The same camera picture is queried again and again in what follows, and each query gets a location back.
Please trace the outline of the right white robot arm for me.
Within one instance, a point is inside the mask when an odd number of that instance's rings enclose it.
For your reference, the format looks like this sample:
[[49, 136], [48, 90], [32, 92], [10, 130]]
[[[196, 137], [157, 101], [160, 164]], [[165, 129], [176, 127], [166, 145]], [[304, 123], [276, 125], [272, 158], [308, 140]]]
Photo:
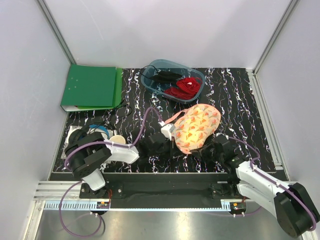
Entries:
[[282, 230], [292, 238], [312, 232], [320, 214], [307, 189], [300, 183], [287, 183], [259, 169], [253, 161], [237, 154], [233, 138], [219, 135], [208, 137], [195, 150], [204, 162], [218, 162], [231, 175], [228, 195], [249, 198], [272, 214]]

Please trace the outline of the pink floral mesh laundry bag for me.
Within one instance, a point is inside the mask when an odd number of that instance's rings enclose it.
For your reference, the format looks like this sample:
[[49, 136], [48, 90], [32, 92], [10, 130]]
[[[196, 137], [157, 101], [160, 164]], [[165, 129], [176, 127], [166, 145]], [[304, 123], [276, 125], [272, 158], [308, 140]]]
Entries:
[[179, 111], [164, 123], [173, 124], [171, 136], [176, 146], [189, 155], [204, 146], [206, 139], [219, 127], [220, 121], [221, 113], [217, 108], [200, 103]]

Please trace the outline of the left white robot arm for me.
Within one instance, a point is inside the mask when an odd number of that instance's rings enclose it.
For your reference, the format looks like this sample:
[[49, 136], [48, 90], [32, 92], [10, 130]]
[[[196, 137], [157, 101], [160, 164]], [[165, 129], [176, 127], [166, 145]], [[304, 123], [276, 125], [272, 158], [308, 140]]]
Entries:
[[103, 163], [139, 165], [150, 157], [171, 153], [174, 146], [174, 138], [162, 133], [152, 134], [132, 145], [107, 140], [102, 132], [89, 134], [77, 129], [68, 138], [68, 146], [64, 150], [64, 167], [72, 172], [75, 178], [88, 184], [95, 197], [103, 198], [108, 193], [106, 180], [100, 171]]

